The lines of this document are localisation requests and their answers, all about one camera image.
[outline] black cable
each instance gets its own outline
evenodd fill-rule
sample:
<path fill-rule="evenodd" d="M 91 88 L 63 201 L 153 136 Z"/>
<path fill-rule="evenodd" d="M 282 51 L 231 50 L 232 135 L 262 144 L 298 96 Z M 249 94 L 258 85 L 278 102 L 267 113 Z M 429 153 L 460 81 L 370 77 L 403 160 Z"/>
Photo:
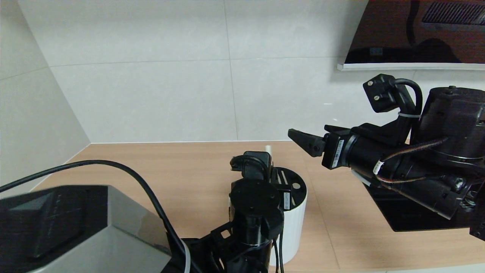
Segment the black cable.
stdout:
<path fill-rule="evenodd" d="M 258 165 L 260 165 L 263 168 L 264 180 L 268 181 L 268 176 L 269 176 L 270 171 L 269 171 L 269 168 L 266 165 L 266 163 L 264 163 L 264 161 L 261 158 L 255 157 L 253 155 L 248 155 L 248 154 L 238 155 L 238 156 L 235 156 L 231 159 L 231 161 L 230 161 L 231 167 L 236 168 L 237 162 L 238 161 L 244 161 L 244 160 L 251 160 L 251 161 L 258 163 Z"/>
<path fill-rule="evenodd" d="M 421 91 L 420 86 L 416 82 L 408 80 L 408 79 L 395 79 L 391 82 L 391 84 L 392 85 L 407 85 L 407 86 L 409 86 L 413 89 L 414 94 L 416 95 L 416 108 L 415 108 L 415 111 L 414 111 L 414 115 L 420 116 L 422 108 L 423 108 L 423 93 Z M 412 125 L 411 125 L 411 140 L 413 140 L 414 134 L 416 133 L 416 131 L 418 129 L 419 121 L 420 120 L 418 118 L 414 118 L 414 121 L 412 122 Z"/>
<path fill-rule="evenodd" d="M 422 151 L 422 150 L 425 150 L 425 149 L 429 149 L 429 148 L 443 144 L 446 140 L 448 140 L 447 136 L 439 138 L 439 139 L 434 139 L 434 140 L 431 140 L 431 141 L 423 142 L 423 143 L 418 143 L 418 144 L 414 144 L 414 145 L 407 145 L 402 149 L 399 149 L 397 151 L 393 151 L 392 153 L 381 157 L 380 161 L 386 162 L 387 160 L 389 160 L 393 157 L 396 157 L 398 155 L 410 154 L 410 153 L 419 152 L 419 151 Z"/>
<path fill-rule="evenodd" d="M 275 257 L 276 257 L 276 270 L 275 270 L 275 272 L 278 273 L 279 258 L 278 258 L 278 245 L 276 244 L 276 239 L 273 239 L 273 248 L 275 249 Z"/>
<path fill-rule="evenodd" d="M 395 79 L 391 82 L 392 85 L 407 85 L 411 87 L 416 95 L 416 110 L 415 115 L 421 115 L 421 110 L 423 108 L 423 93 L 421 91 L 420 86 L 411 80 L 408 79 Z"/>
<path fill-rule="evenodd" d="M 279 234 L 279 264 L 281 268 L 281 273 L 285 273 L 285 269 L 283 268 L 283 228 L 281 229 L 281 233 Z"/>
<path fill-rule="evenodd" d="M 424 142 L 424 143 L 418 143 L 418 144 L 415 144 L 415 145 L 408 145 L 408 146 L 404 147 L 403 149 L 399 149 L 399 150 L 394 151 L 390 154 L 382 156 L 381 159 L 379 160 L 378 164 L 380 163 L 382 165 L 387 160 L 389 160 L 393 157 L 396 157 L 398 155 L 415 153 L 415 152 L 419 152 L 419 151 L 422 151 L 422 150 L 425 150 L 425 149 L 429 149 L 429 148 L 441 145 L 446 140 L 448 140 L 447 136 L 439 138 L 439 139 L 431 140 L 431 141 L 428 141 L 428 142 Z M 389 178 L 385 178 L 385 177 L 379 175 L 379 170 L 380 170 L 380 166 L 379 166 L 379 169 L 377 170 L 377 172 L 375 172 L 375 177 L 377 178 L 377 180 L 385 182 L 385 183 L 390 183 L 390 184 L 392 184 L 392 183 L 407 183 L 407 182 L 414 182 L 414 181 L 427 180 L 427 179 L 439 179 L 439 177 L 431 177 L 431 176 L 426 176 L 426 175 L 421 176 L 421 177 L 408 178 L 408 179 L 404 179 L 404 180 L 403 179 L 389 179 Z"/>
<path fill-rule="evenodd" d="M 20 178 L 18 180 L 15 180 L 15 181 L 8 183 L 4 186 L 1 186 L 0 192 L 4 192 L 4 191 L 9 190 L 11 188 L 15 188 L 15 187 L 20 186 L 24 183 L 27 183 L 27 182 L 32 181 L 34 179 L 37 179 L 37 178 L 40 178 L 40 177 L 43 177 L 43 176 L 46 176 L 46 175 L 49 175 L 49 174 L 52 174 L 52 173 L 55 173 L 55 172 L 64 171 L 64 170 L 67 170 L 67 169 L 72 169 L 72 168 L 76 168 L 76 167 L 80 167 L 80 166 L 96 165 L 96 164 L 107 165 L 107 166 L 115 167 L 115 168 L 118 168 L 122 171 L 125 171 L 126 173 L 131 175 L 140 184 L 140 186 L 142 186 L 143 190 L 145 190 L 150 201 L 152 202 L 153 206 L 155 207 L 155 210 L 157 211 L 158 216 L 163 220 L 163 223 L 165 224 L 165 228 L 167 229 L 168 235 L 172 237 L 173 241 L 176 243 L 176 245 L 179 248 L 179 250 L 181 251 L 181 253 L 183 253 L 185 255 L 185 248 L 182 244 L 182 240 L 180 239 L 180 237 L 175 232 L 175 229 L 172 226 L 172 224 L 170 223 L 170 221 L 168 220 L 167 215 L 165 214 L 165 211 L 162 208 L 162 205 L 158 201 L 157 196 L 153 193 L 153 191 L 150 188 L 150 186 L 148 185 L 148 183 L 141 177 L 141 175 L 139 175 L 133 169 L 131 169 L 130 167 L 123 165 L 121 163 L 110 161 L 110 160 L 83 160 L 83 161 L 68 163 L 68 164 L 64 164 L 64 165 L 60 165 L 60 166 L 50 168 L 50 169 L 47 169 L 47 170 L 44 170 L 44 171 L 40 171 L 38 173 L 34 173 L 34 174 L 31 174 L 31 175 L 26 176 L 24 178 Z M 191 260 L 191 265 L 195 269 L 196 272 L 202 273 L 199 266 L 197 265 L 197 263 L 193 259 Z"/>

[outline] white tile wall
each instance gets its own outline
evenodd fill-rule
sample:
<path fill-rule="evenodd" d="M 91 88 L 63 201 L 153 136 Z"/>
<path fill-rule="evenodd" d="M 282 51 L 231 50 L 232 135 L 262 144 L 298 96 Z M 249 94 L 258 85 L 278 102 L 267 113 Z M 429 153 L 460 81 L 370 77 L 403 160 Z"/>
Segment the white tile wall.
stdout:
<path fill-rule="evenodd" d="M 21 7 L 91 141 L 143 142 L 287 139 L 289 128 L 322 134 L 325 124 L 393 120 L 397 111 L 372 111 L 361 86 L 379 71 L 335 70 L 366 3 L 23 0 Z M 426 98 L 433 86 L 473 87 L 483 77 L 420 71 L 415 80 Z M 160 97 L 177 109 L 160 107 Z"/>
<path fill-rule="evenodd" d="M 92 142 L 237 139 L 229 61 L 52 71 Z"/>
<path fill-rule="evenodd" d="M 63 164 L 89 144 L 49 68 L 1 80 L 0 98 L 1 184 Z"/>
<path fill-rule="evenodd" d="M 322 135 L 323 126 L 384 125 L 396 111 L 372 111 L 362 84 L 382 71 L 341 72 L 337 58 L 232 60 L 239 139 L 287 139 L 295 128 Z M 412 78 L 413 71 L 393 71 Z"/>
<path fill-rule="evenodd" d="M 16 1 L 0 7 L 0 185 L 65 163 L 89 143 Z M 2 193 L 32 189 L 35 180 Z"/>
<path fill-rule="evenodd" d="M 22 1 L 50 66 L 228 59 L 222 1 Z"/>
<path fill-rule="evenodd" d="M 47 67 L 18 3 L 0 5 L 0 80 Z"/>
<path fill-rule="evenodd" d="M 346 56 L 366 0 L 226 1 L 231 58 Z"/>
<path fill-rule="evenodd" d="M 429 90 L 434 87 L 454 85 L 485 90 L 485 71 L 418 70 L 413 80 L 423 90 L 424 102 L 428 98 Z"/>

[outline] white cylindrical container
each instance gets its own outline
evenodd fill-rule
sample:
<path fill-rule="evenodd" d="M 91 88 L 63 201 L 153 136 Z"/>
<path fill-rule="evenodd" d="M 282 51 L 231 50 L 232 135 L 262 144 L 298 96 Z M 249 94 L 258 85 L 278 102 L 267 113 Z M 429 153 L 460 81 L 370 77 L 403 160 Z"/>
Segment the white cylindrical container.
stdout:
<path fill-rule="evenodd" d="M 291 185 L 292 197 L 290 199 L 290 210 L 285 210 L 283 227 L 283 263 L 289 262 L 295 256 L 300 247 L 303 219 L 307 206 L 308 189 L 303 179 L 295 172 L 277 167 L 278 182 Z M 276 240 L 276 247 L 279 252 L 279 237 Z M 276 265 L 275 249 L 271 250 L 270 265 Z"/>

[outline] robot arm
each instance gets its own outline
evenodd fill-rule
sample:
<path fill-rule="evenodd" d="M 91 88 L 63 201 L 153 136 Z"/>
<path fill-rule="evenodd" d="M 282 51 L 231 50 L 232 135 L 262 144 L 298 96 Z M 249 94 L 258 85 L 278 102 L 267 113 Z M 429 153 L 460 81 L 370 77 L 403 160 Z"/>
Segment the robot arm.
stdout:
<path fill-rule="evenodd" d="M 103 185 L 61 186 L 0 199 L 1 272 L 267 273 L 278 236 L 277 257 L 283 260 L 284 211 L 306 196 L 301 177 L 274 167 L 269 153 L 245 152 L 230 161 L 242 179 L 230 184 L 229 221 L 203 238 L 180 239 L 144 179 L 117 162 L 68 163 L 4 185 L 0 192 L 92 164 L 130 174 L 147 192 L 159 217 Z M 287 183 L 278 182 L 282 172 Z M 294 183 L 301 187 L 292 187 Z M 283 272 L 283 263 L 279 266 Z"/>
<path fill-rule="evenodd" d="M 402 84 L 415 90 L 416 106 Z M 485 92 L 433 88 L 421 113 L 421 91 L 413 81 L 380 74 L 363 87 L 376 113 L 398 107 L 397 119 L 384 126 L 364 123 L 350 129 L 326 125 L 324 137 L 289 129 L 288 136 L 310 156 L 323 154 L 324 167 L 351 168 L 376 202 L 373 193 L 391 190 L 445 219 L 459 217 L 457 227 L 469 226 L 472 235 L 485 239 Z M 467 215 L 466 223 L 462 215 Z"/>

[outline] label sticker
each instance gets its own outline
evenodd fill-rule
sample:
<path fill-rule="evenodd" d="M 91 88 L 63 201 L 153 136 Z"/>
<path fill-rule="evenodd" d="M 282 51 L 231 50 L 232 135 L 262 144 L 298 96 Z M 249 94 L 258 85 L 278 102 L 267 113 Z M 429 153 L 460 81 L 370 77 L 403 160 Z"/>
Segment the label sticker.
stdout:
<path fill-rule="evenodd" d="M 332 168 L 335 168 L 339 164 L 340 153 L 342 153 L 342 147 L 345 140 L 339 141 L 339 145 L 337 146 L 337 150 L 335 151 L 334 162 L 332 163 Z"/>
<path fill-rule="evenodd" d="M 284 192 L 283 193 L 283 208 L 286 210 L 290 209 L 290 193 Z"/>

